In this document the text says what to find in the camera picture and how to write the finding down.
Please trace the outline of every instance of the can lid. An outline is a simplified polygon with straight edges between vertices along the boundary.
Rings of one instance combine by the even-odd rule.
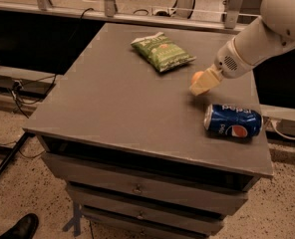
[[[211,115],[213,113],[213,105],[209,105],[205,112],[205,118],[204,118],[204,126],[206,130],[208,130],[210,122],[211,122]]]

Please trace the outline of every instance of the pepsi can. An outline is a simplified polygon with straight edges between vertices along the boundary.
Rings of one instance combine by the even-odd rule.
[[[261,132],[262,116],[250,109],[210,105],[205,113],[204,125],[206,130],[222,135],[252,137]]]

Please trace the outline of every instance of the snack bag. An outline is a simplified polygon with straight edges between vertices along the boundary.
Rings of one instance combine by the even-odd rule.
[[[131,45],[160,73],[184,65],[196,59],[176,45],[163,32],[153,36],[136,38]]]

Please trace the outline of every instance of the cable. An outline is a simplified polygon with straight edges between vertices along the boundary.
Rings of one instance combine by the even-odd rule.
[[[86,10],[83,11],[83,13],[81,14],[81,16],[80,16],[80,18],[79,18],[79,24],[78,24],[78,26],[76,27],[76,29],[74,30],[74,32],[73,32],[73,33],[70,35],[70,37],[68,38],[68,41],[67,41],[67,45],[66,45],[66,47],[68,47],[69,42],[75,37],[76,33],[77,33],[78,30],[80,29],[81,22],[82,22],[82,19],[83,19],[85,13],[88,12],[88,11],[94,11],[94,10],[95,10],[94,8],[88,8],[88,9],[86,9]],[[64,56],[64,55],[62,55],[62,57],[61,57],[61,59],[60,59],[60,61],[59,61],[58,68],[60,68],[60,66],[61,66],[63,56]],[[44,94],[44,95],[47,97],[48,94],[49,94],[49,92],[51,91],[51,89],[52,89],[53,86],[55,85],[55,82],[56,82],[56,78],[57,78],[57,76],[58,76],[58,74],[55,74],[54,76],[50,76],[50,77],[44,77],[44,78],[41,78],[41,79],[38,79],[38,80],[35,80],[35,81],[30,81],[30,82],[28,82],[28,83],[25,83],[25,84],[23,84],[22,86],[26,86],[26,85],[28,85],[28,84],[35,83],[35,82],[40,82],[40,81],[45,80],[45,79],[54,78],[53,81],[52,81],[52,83],[51,83],[51,85],[49,86],[48,90],[47,90],[47,91],[45,92],[45,94]],[[26,102],[26,101],[24,101],[22,98],[21,98],[21,100],[22,100],[22,101],[20,102],[21,104],[31,106],[31,105],[34,105],[35,103],[37,103],[37,102],[43,100],[43,98],[38,99],[38,100],[36,100],[36,101],[34,101],[34,102]]]
[[[58,76],[58,75],[54,75],[54,76],[52,76],[52,77],[54,78],[54,80],[52,81],[52,83],[51,83],[51,85],[49,86],[48,90],[47,90],[47,91],[45,92],[45,94],[44,94],[46,97],[48,96],[48,94],[49,94],[50,90],[52,89],[52,87],[55,85],[55,82],[56,82],[56,78],[57,78],[57,76]],[[38,99],[38,100],[33,101],[33,102],[26,102],[26,101],[24,101],[24,100],[22,99],[21,103],[24,104],[24,105],[31,106],[31,105],[34,105],[35,103],[37,103],[37,102],[39,102],[39,101],[41,101],[41,100],[43,100],[43,98]]]
[[[36,158],[36,157],[38,157],[38,156],[40,156],[40,155],[42,155],[43,153],[46,152],[45,150],[43,150],[42,152],[40,152],[40,153],[37,154],[37,155],[34,155],[34,156],[27,156],[27,155],[24,155],[24,154],[21,152],[20,149],[19,149],[18,151],[19,151],[19,153],[20,153],[23,157],[28,158],[28,159],[34,159],[34,158]]]
[[[20,105],[18,104],[18,99],[17,99],[16,93],[15,93],[15,90],[8,89],[8,91],[11,94],[11,97],[14,100],[14,102],[15,102],[17,108],[19,109],[19,111],[21,112],[21,114],[23,114],[28,119],[29,117],[26,115],[26,113],[24,111],[22,111]]]
[[[37,83],[37,82],[40,82],[42,80],[53,78],[53,77],[56,77],[56,76],[57,75],[53,75],[53,76],[48,76],[48,77],[40,78],[40,79],[37,79],[37,80],[34,80],[34,81],[29,81],[28,83],[24,83],[22,86],[26,86],[26,85],[32,84],[32,83]]]
[[[286,134],[283,134],[281,133],[278,129],[277,129],[277,123],[278,121],[275,120],[275,119],[271,119],[270,120],[270,123],[271,123],[271,126],[273,127],[274,131],[277,132],[280,136],[283,136],[284,138],[286,139],[292,139],[292,140],[295,140],[295,137],[291,137],[291,136],[288,136]]]
[[[14,141],[7,142],[7,143],[0,143],[0,145],[1,145],[1,146],[7,146],[7,145],[10,145],[10,144],[14,144],[14,143],[17,143],[17,141],[14,140]]]
[[[94,231],[92,229],[92,225],[91,225],[91,221],[90,220],[89,220],[89,225],[90,225],[91,237],[92,237],[92,239],[95,239]]]

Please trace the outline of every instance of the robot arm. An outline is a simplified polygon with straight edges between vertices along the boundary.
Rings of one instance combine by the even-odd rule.
[[[263,0],[261,16],[217,53],[214,64],[191,85],[195,95],[238,78],[265,60],[295,49],[295,0]]]

